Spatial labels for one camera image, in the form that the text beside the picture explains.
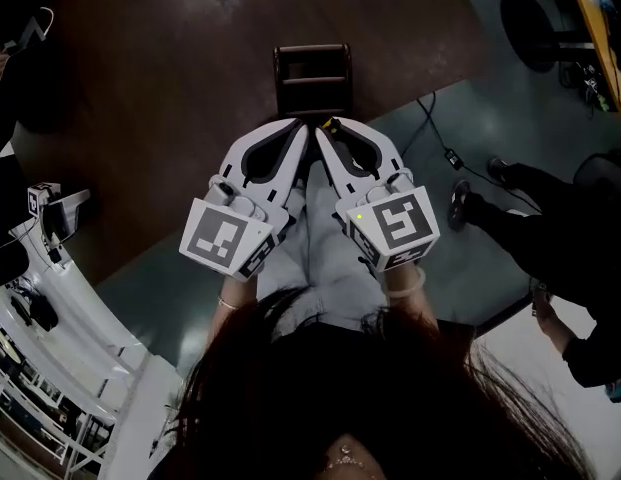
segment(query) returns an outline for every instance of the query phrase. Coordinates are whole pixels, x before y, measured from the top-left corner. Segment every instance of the black sleeve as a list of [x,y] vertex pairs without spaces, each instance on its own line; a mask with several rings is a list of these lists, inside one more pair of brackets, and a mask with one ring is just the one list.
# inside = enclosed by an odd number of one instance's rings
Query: black sleeve
[[621,336],[616,329],[597,325],[587,340],[570,341],[563,359],[584,388],[615,382],[621,378]]

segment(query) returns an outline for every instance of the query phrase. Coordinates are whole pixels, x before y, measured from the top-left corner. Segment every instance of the concrete floor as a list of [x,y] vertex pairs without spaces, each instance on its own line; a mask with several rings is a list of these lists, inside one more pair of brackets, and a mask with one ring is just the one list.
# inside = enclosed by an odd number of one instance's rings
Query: concrete floor
[[[569,181],[588,155],[618,147],[618,115],[597,112],[589,119],[576,92],[559,85],[556,68],[538,74],[516,57],[501,25],[500,0],[471,1],[488,39],[486,72],[438,91],[433,114],[447,145],[467,165],[485,172],[486,161],[499,155]],[[542,4],[560,24],[553,1]],[[423,102],[429,106],[430,97]],[[401,151],[424,117],[411,103],[372,126]],[[415,138],[404,160],[415,181],[428,189],[442,230],[423,262],[437,316],[479,324],[524,296],[527,277],[510,257],[478,229],[450,232],[445,217],[450,190],[460,174],[503,208],[526,211],[526,206],[469,173],[454,171],[430,127]],[[179,255],[179,240],[180,232],[146,251],[102,283],[98,292],[154,353],[185,373],[201,353],[221,277]]]

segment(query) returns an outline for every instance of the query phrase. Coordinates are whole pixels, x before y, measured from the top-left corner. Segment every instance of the sneaker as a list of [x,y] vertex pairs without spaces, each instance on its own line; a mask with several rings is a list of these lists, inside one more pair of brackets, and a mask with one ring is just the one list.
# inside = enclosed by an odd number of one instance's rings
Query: sneaker
[[511,188],[508,187],[508,183],[503,177],[503,169],[506,167],[508,167],[508,164],[499,157],[495,156],[488,160],[488,174],[490,177],[502,187]]
[[463,198],[470,192],[470,182],[461,180],[452,189],[452,201],[448,208],[448,226],[455,233],[460,232],[466,225],[463,214]]

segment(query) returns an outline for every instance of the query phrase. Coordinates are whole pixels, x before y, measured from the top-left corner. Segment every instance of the hair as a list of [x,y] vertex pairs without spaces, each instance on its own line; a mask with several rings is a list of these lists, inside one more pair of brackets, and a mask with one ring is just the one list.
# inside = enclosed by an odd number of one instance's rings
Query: hair
[[[355,355],[333,357],[325,340],[300,355],[277,347],[289,339],[277,323],[302,292],[276,292],[228,317],[183,394],[170,478],[310,479],[346,432],[387,478],[594,478],[530,389],[476,354],[460,358],[423,319],[380,310],[364,319]],[[325,359],[332,364],[312,370]]]

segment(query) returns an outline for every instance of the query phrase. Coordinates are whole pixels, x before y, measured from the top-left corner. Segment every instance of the wooden table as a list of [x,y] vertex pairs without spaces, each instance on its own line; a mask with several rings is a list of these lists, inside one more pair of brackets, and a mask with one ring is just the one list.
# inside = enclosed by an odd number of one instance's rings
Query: wooden table
[[605,73],[610,92],[621,114],[621,71],[617,69],[616,56],[608,45],[608,32],[601,7],[592,0],[577,0],[595,45],[599,62]]
[[276,113],[273,47],[350,43],[361,120],[475,74],[484,57],[469,0],[59,0],[56,11],[51,98],[69,118],[54,133],[18,129],[13,144],[29,182],[93,190],[94,217],[67,243],[93,284],[183,226],[229,145]]

